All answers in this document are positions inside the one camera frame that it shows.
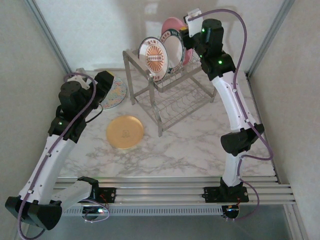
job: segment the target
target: yellow plate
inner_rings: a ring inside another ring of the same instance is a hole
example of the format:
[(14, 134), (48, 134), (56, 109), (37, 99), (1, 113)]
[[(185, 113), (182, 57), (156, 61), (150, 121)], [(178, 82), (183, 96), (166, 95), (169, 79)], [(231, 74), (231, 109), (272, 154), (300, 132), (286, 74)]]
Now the yellow plate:
[(124, 115), (112, 120), (106, 128), (106, 139), (115, 148), (128, 149), (144, 136), (144, 126), (134, 116)]

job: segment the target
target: white wall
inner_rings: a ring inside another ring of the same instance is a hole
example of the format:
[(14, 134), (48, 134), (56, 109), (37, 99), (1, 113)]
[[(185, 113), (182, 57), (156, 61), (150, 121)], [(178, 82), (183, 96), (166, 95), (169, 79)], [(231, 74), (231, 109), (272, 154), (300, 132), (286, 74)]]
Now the white wall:
[(5, 209), (43, 151), (64, 75), (22, 0), (0, 0), (0, 239), (16, 219)]
[(319, 0), (296, 0), (252, 80), (276, 168), (310, 240), (320, 239), (319, 13)]
[[(202, 12), (227, 8), (247, 25), (248, 43), (242, 69), (250, 66), (282, 0), (37, 0), (71, 68), (123, 68), (122, 51), (137, 49), (142, 40), (161, 34), (168, 17), (180, 19), (195, 8)], [(227, 13), (209, 16), (222, 21), (224, 50), (238, 62), (243, 29)]]

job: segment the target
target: marble surface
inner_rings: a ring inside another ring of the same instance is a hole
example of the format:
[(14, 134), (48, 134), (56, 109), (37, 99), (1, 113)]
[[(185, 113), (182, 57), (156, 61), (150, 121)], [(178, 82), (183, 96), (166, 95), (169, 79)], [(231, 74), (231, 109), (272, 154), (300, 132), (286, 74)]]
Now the marble surface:
[[(127, 83), (124, 71), (114, 72)], [(198, 73), (196, 79), (212, 89), (207, 76)], [(146, 87), (147, 81), (132, 71), (134, 90)], [(252, 115), (257, 113), (243, 73), (239, 85)], [(94, 110), (88, 116), (93, 117)], [(108, 124), (121, 115), (132, 115), (144, 125), (144, 137), (135, 147), (117, 149), (106, 138)], [(132, 105), (130, 94), (118, 106), (106, 109), (88, 123), (78, 144), (68, 156), (61, 177), (205, 177), (221, 176), (225, 169), (226, 153), (220, 137), (230, 132), (230, 123), (219, 94), (213, 103), (192, 113), (158, 137), (158, 127), (139, 104)], [(267, 157), (268, 152), (258, 139), (250, 154)], [(274, 176), (270, 161), (245, 159), (243, 176)]]

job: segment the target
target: purple cable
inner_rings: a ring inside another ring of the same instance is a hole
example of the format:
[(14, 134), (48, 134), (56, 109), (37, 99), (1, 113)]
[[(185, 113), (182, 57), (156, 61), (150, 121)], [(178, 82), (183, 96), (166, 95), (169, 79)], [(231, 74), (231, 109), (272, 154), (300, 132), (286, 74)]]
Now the purple cable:
[(92, 200), (92, 199), (89, 199), (89, 198), (86, 198), (86, 199), (84, 199), (84, 200), (82, 200), (82, 201), (86, 201), (86, 202), (90, 202), (90, 203), (93, 203), (93, 204), (97, 204), (97, 205), (99, 205), (100, 207), (104, 208), (104, 209), (106, 210), (106, 212), (107, 212), (107, 215), (106, 215), (105, 218), (100, 219), (100, 220), (90, 221), (90, 220), (87, 220), (87, 215), (88, 215), (88, 213), (91, 211), (91, 209), (89, 209), (89, 210), (85, 213), (85, 215), (84, 215), (84, 221), (85, 221), (85, 222), (89, 222), (89, 223), (92, 223), (92, 224), (93, 224), (93, 223), (96, 223), (96, 222), (102, 222), (102, 221), (104, 221), (104, 220), (107, 220), (107, 219), (110, 217), (110, 211), (109, 211), (109, 209), (108, 209), (106, 206), (104, 206), (103, 204), (101, 204), (100, 202), (97, 202), (97, 201)]
[[(239, 93), (237, 91), (237, 84), (236, 84), (237, 83), (237, 75), (238, 75), (238, 72), (239, 72), (239, 67), (240, 67), (242, 59), (244, 57), (244, 53), (245, 53), (245, 49), (246, 49), (246, 45), (247, 45), (247, 38), (248, 38), (247, 27), (246, 27), (246, 24), (245, 24), (244, 20), (242, 19), (242, 17), (237, 12), (229, 10), (229, 9), (215, 9), (215, 10), (207, 11), (207, 12), (204, 12), (204, 13), (198, 15), (198, 16), (191, 17), (188, 21), (193, 21), (195, 19), (198, 19), (198, 18), (201, 18), (201, 17), (209, 15), (209, 14), (213, 14), (213, 13), (229, 13), (229, 14), (233, 14), (234, 16), (236, 16), (239, 19), (239, 21), (240, 21), (240, 23), (241, 23), (241, 25), (243, 27), (243, 33), (244, 33), (243, 46), (242, 46), (242, 50), (241, 50), (241, 54), (240, 54), (240, 57), (239, 57), (239, 61), (238, 61), (238, 64), (236, 66), (235, 73), (234, 73), (234, 76), (233, 76), (233, 89), (236, 90), (234, 94), (235, 94), (236, 100), (237, 100), (237, 102), (238, 102), (238, 104), (239, 104), (239, 106), (241, 108), (243, 116), (244, 116), (245, 119), (248, 119), (247, 112), (245, 110), (245, 107), (244, 107), (243, 103), (241, 102)], [(251, 216), (254, 212), (256, 212), (256, 210), (258, 209), (258, 207), (260, 205), (260, 198), (259, 198), (259, 194), (258, 194), (257, 190), (250, 183), (244, 181), (240, 177), (240, 167), (241, 167), (241, 164), (242, 164), (242, 159), (243, 158), (252, 158), (252, 159), (257, 159), (257, 160), (262, 160), (262, 161), (269, 161), (274, 157), (274, 152), (272, 151), (272, 149), (269, 146), (269, 144), (267, 143), (267, 141), (261, 136), (261, 134), (256, 130), (256, 128), (253, 126), (253, 124), (251, 122), (248, 121), (247, 123), (250, 126), (250, 128), (252, 128), (252, 130), (255, 132), (255, 134), (258, 136), (258, 138), (266, 146), (270, 156), (267, 157), (267, 158), (263, 158), (263, 157), (252, 156), (252, 155), (247, 155), (246, 154), (246, 155), (243, 155), (240, 158), (236, 174), (239, 177), (239, 180), (241, 182), (247, 184), (254, 191), (254, 193), (256, 195), (256, 198), (257, 198), (257, 201), (256, 201), (256, 207), (254, 208), (254, 210), (251, 213), (247, 214), (246, 216), (239, 217), (239, 218), (237, 218), (237, 220), (245, 219), (245, 218)]]
[[(66, 76), (64, 76), (63, 80), (64, 82), (67, 81), (67, 78), (68, 77), (71, 77), (71, 76), (74, 76), (74, 75), (78, 75), (78, 76), (83, 76), (83, 77), (86, 77), (88, 79), (90, 79), (92, 81), (92, 84), (93, 84), (93, 92), (92, 92), (92, 96), (89, 100), (89, 102), (84, 106), (84, 108), (71, 120), (71, 122), (68, 124), (68, 126), (65, 128), (65, 130), (61, 133), (61, 135), (55, 140), (55, 142), (52, 144), (52, 146), (49, 148), (48, 150), (48, 153), (51, 154), (51, 152), (54, 150), (54, 148), (56, 147), (56, 145), (58, 144), (58, 142), (64, 137), (64, 135), (67, 133), (67, 131), (71, 128), (72, 124), (74, 124), (74, 122), (81, 116), (81, 114), (84, 113), (84, 111), (90, 106), (90, 104), (93, 102), (95, 96), (96, 96), (96, 91), (97, 91), (97, 86), (96, 86), (96, 82), (95, 80), (91, 77), (91, 76), (88, 76), (84, 73), (80, 73), (80, 72), (71, 72), (69, 74), (67, 74)], [(42, 171), (42, 169), (44, 168), (44, 165), (45, 163), (47, 162), (49, 156), (48, 155), (45, 155), (45, 157), (43, 158), (38, 170), (36, 171), (35, 175), (34, 175), (34, 178), (33, 178), (33, 181), (30, 185), (30, 188), (29, 190), (32, 191), (35, 187), (35, 184), (39, 178), (39, 175)], [(19, 236), (20, 238), (22, 238), (23, 240), (35, 240), (37, 238), (39, 238), (44, 232), (45, 232), (45, 229), (43, 229), (39, 235), (35, 236), (35, 237), (26, 237), (24, 235), (24, 233), (22, 232), (22, 229), (21, 229), (21, 220), (22, 220), (22, 212), (23, 212), (23, 209), (26, 205), (26, 202), (28, 200), (28, 197), (30, 196), (30, 193), (27, 193), (25, 195), (25, 197), (23, 198), (22, 200), (22, 203), (21, 203), (21, 206), (19, 208), (19, 212), (18, 212), (18, 217), (17, 217), (17, 220), (18, 220), (18, 233), (19, 233)]]

